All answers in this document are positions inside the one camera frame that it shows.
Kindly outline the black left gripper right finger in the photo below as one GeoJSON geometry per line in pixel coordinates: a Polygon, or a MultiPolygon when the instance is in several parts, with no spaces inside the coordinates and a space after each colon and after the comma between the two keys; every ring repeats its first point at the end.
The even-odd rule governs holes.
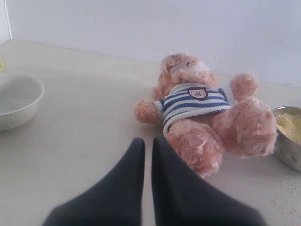
{"type": "Polygon", "coordinates": [[[262,214],[195,174],[164,137],[152,148],[152,194],[158,226],[265,226],[262,214]]]}

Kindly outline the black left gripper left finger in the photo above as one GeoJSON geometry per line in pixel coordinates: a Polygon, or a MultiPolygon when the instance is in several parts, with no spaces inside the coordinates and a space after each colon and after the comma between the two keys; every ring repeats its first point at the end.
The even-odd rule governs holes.
{"type": "Polygon", "coordinates": [[[115,167],[93,187],[55,207],[45,226],[140,226],[145,143],[134,138],[115,167]]]}

